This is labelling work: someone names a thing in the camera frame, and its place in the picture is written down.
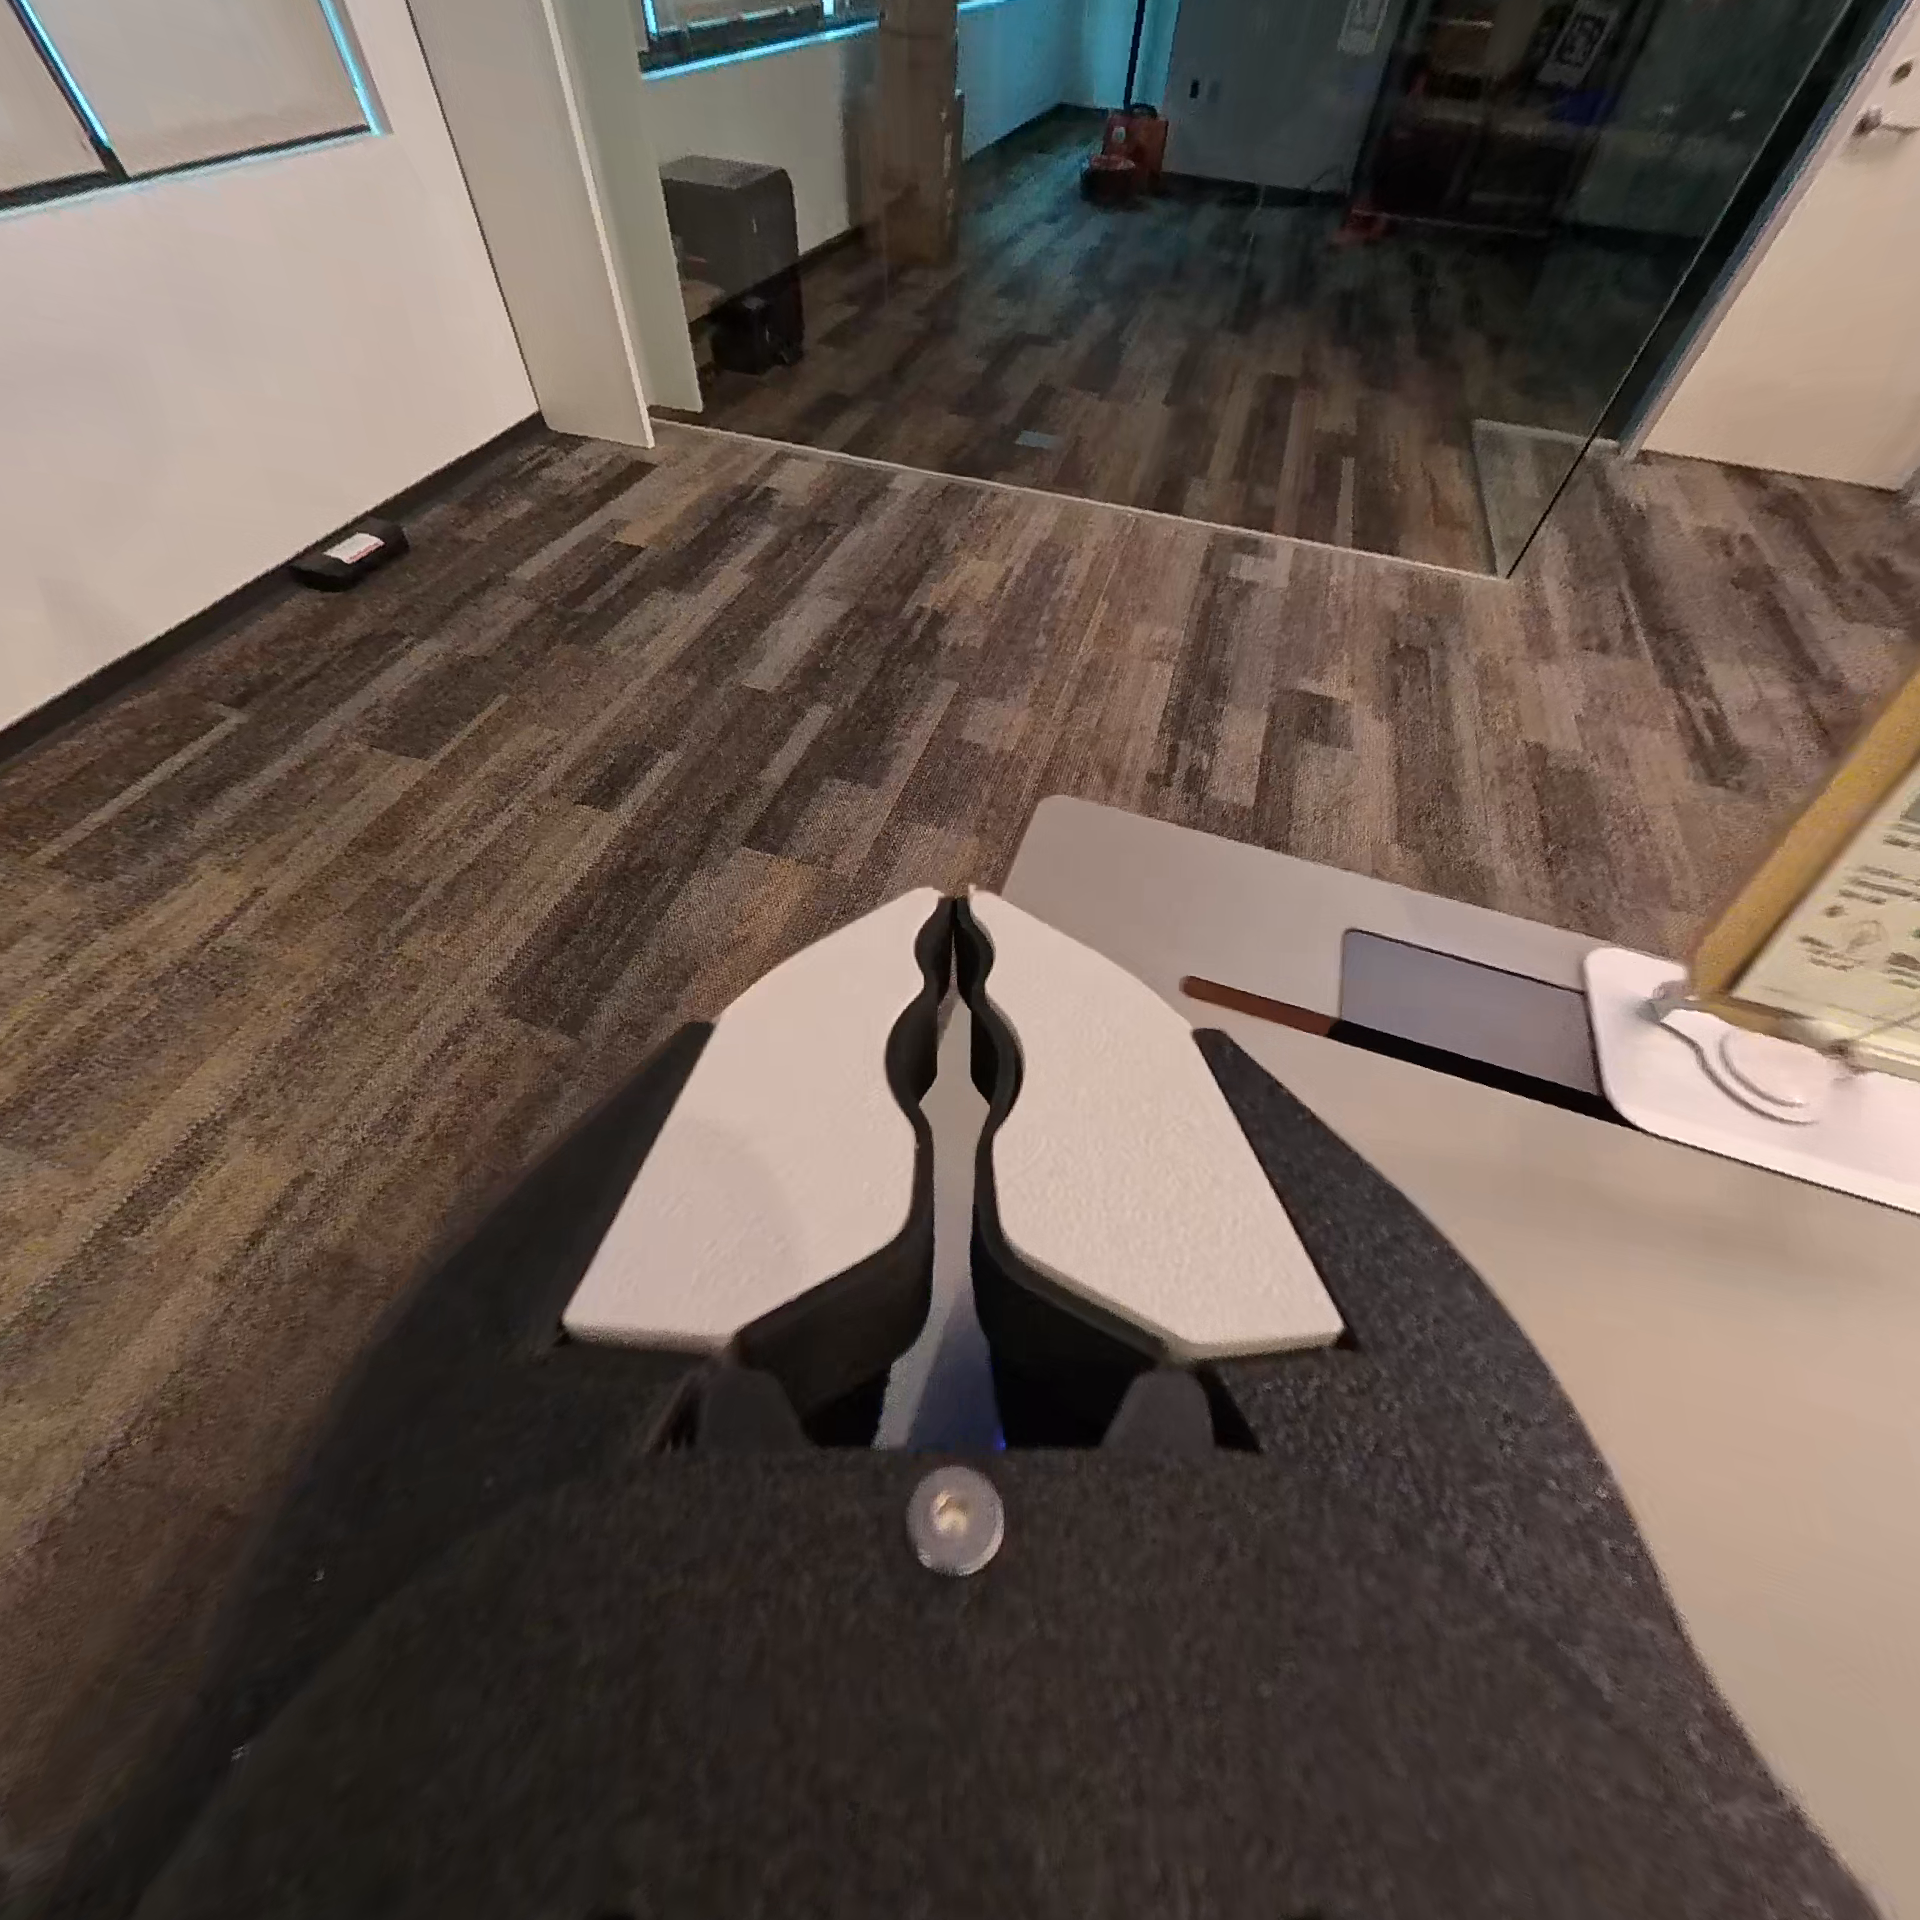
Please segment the small black box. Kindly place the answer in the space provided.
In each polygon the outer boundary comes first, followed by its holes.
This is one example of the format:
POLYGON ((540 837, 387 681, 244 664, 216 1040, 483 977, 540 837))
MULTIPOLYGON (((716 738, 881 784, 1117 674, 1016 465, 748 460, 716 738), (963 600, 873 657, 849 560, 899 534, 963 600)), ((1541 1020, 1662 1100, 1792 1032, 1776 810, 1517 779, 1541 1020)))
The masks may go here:
POLYGON ((800 277, 773 277, 720 301, 708 316, 711 360, 721 373, 761 378, 804 357, 800 277))

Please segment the instruction sheet on stand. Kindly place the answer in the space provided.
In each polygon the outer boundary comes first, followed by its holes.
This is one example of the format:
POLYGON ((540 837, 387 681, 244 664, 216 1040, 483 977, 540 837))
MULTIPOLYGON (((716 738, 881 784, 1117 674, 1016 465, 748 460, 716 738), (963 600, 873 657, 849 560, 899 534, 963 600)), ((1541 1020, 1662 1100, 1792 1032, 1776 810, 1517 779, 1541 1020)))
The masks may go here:
POLYGON ((1804 1038, 1787 1020, 1731 995, 1771 933, 1836 862, 1889 789, 1918 773, 1918 681, 1893 694, 1839 756, 1824 786, 1700 936, 1686 963, 1686 997, 1727 1025, 1797 1040, 1854 1066, 1836 1045, 1804 1038))

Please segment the black table inlay panel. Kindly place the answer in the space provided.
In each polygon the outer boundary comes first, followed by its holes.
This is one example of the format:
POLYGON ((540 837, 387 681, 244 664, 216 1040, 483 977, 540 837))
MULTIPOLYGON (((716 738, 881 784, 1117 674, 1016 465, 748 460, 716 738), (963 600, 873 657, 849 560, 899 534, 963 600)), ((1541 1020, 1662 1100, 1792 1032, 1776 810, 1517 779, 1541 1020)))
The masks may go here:
POLYGON ((1580 990, 1350 928, 1340 942, 1334 1042, 1620 1122, 1599 1085, 1580 990))

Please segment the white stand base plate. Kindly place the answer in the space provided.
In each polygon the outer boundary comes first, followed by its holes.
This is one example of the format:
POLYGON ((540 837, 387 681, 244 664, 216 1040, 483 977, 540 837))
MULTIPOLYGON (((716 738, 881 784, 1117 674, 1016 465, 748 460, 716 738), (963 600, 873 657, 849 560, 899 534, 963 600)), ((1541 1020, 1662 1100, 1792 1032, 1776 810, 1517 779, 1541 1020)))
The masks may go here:
POLYGON ((1677 964, 1581 957, 1599 1090, 1648 1136, 1918 1214, 1918 1089, 1704 1013, 1677 964))

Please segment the dark box behind glass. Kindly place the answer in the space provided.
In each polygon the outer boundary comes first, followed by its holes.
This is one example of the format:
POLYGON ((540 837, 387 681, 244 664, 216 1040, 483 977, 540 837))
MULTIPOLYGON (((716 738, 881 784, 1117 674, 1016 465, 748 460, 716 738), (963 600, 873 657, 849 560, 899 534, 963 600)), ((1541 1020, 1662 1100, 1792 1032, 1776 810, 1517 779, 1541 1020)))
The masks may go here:
POLYGON ((668 228, 687 277, 742 298, 800 262, 800 220, 787 170, 711 156, 661 168, 668 228))

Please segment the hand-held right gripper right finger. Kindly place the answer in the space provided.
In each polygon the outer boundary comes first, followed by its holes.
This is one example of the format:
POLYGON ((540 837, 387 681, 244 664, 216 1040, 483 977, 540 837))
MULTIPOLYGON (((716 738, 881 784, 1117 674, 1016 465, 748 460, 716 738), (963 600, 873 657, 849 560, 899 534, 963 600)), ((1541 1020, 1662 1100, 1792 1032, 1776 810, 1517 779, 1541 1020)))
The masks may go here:
POLYGON ((975 1224, 1011 1283, 1181 1363, 1343 1332, 1273 1182, 1164 997, 973 889, 956 912, 971 1025, 975 1224))

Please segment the red floor machine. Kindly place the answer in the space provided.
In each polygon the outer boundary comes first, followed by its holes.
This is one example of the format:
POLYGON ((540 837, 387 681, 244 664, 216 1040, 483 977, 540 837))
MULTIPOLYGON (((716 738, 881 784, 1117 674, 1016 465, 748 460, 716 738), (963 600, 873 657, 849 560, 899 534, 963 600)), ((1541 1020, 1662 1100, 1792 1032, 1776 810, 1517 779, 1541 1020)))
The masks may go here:
POLYGON ((1165 146, 1167 121, 1151 104, 1107 112, 1100 142, 1079 176, 1079 197, 1108 209, 1156 197, 1165 146))

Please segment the small black floor device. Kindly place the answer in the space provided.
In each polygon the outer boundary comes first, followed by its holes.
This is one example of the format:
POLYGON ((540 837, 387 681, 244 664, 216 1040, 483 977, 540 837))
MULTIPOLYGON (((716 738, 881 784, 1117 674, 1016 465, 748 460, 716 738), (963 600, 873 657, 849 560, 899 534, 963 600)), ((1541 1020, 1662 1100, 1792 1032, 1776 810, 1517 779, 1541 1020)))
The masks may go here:
POLYGON ((308 546, 286 571, 311 592, 350 592, 408 554, 408 534, 395 518, 364 517, 331 540, 308 546))

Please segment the tall cardboard box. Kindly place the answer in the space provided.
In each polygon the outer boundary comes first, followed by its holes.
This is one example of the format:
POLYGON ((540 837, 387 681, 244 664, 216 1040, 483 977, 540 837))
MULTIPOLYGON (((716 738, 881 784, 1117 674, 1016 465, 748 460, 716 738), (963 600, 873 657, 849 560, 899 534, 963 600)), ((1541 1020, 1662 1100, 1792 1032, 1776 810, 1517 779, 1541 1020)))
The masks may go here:
POLYGON ((941 268, 958 244, 965 97, 958 4, 879 4, 853 105, 853 214, 892 270, 941 268))

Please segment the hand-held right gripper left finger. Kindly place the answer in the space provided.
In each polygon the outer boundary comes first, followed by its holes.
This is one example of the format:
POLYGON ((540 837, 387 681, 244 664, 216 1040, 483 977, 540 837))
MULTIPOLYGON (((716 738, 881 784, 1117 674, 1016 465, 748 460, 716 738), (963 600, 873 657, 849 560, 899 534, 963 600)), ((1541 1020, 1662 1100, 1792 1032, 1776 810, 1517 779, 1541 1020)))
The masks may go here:
POLYGON ((931 1224, 951 920, 908 891, 711 1022, 566 1300, 571 1339, 717 1355, 931 1224))

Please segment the frosted glass window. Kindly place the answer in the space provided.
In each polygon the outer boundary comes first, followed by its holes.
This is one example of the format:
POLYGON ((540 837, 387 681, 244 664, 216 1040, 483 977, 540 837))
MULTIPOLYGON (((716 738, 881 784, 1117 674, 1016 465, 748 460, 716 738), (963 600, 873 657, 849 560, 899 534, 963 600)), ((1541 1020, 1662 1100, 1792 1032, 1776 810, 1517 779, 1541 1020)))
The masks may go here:
POLYGON ((7 209, 380 130, 345 4, 3 4, 7 209))

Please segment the glass partition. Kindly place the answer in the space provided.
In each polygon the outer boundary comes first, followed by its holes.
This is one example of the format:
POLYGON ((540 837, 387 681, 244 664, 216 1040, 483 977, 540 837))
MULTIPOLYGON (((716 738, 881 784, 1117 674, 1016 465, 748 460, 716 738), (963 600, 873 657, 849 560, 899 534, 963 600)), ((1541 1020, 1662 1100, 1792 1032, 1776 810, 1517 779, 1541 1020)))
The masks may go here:
POLYGON ((1507 576, 1641 432, 1896 4, 958 4, 958 244, 853 214, 879 4, 633 4, 661 165, 789 172, 804 357, 687 421, 1507 576), (1093 205, 1104 115, 1161 193, 1093 205))

